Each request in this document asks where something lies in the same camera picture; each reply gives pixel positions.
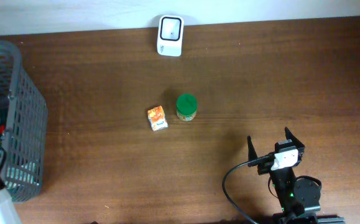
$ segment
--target gray basket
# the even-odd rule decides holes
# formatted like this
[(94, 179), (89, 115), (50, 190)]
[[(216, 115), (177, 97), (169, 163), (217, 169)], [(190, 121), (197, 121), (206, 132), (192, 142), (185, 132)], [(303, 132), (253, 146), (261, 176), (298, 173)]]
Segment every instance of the gray basket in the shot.
[(19, 49), (0, 41), (0, 109), (8, 108), (0, 174), (12, 201), (25, 202), (42, 188), (47, 105), (22, 68)]

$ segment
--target brown wooden surface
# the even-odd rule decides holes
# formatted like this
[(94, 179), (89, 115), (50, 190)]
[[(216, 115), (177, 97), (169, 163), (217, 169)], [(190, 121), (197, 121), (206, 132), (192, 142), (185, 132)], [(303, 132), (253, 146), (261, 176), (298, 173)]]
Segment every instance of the brown wooden surface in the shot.
[[(221, 179), (285, 139), (305, 145), (296, 175), (323, 182), (321, 214), (360, 223), (360, 17), (186, 27), (183, 55), (156, 52), (157, 29), (0, 37), (22, 51), (44, 95), (44, 187), (16, 205), (24, 223), (205, 223), (238, 212)], [(198, 115), (175, 115), (192, 93)], [(162, 105), (169, 128), (150, 129)], [(268, 175), (228, 179), (251, 215), (280, 212)]]

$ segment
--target jar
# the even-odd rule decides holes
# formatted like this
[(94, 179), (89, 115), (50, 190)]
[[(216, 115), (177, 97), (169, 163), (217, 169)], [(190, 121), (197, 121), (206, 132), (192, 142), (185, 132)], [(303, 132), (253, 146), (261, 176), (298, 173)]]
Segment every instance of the jar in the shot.
[(183, 94), (177, 99), (177, 116), (182, 121), (191, 121), (196, 116), (198, 103), (191, 94)]

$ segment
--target white background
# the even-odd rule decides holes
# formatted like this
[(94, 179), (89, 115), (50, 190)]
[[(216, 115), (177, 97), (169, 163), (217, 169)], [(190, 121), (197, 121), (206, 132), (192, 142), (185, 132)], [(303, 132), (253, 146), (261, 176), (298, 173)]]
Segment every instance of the white background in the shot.
[(0, 0), (0, 35), (359, 16), (360, 0)]

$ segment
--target red object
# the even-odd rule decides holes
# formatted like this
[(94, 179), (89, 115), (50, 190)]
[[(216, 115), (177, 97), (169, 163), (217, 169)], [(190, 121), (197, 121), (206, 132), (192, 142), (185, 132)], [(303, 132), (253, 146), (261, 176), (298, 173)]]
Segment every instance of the red object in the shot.
[(6, 126), (2, 125), (0, 126), (0, 134), (3, 134), (4, 130), (5, 130)]

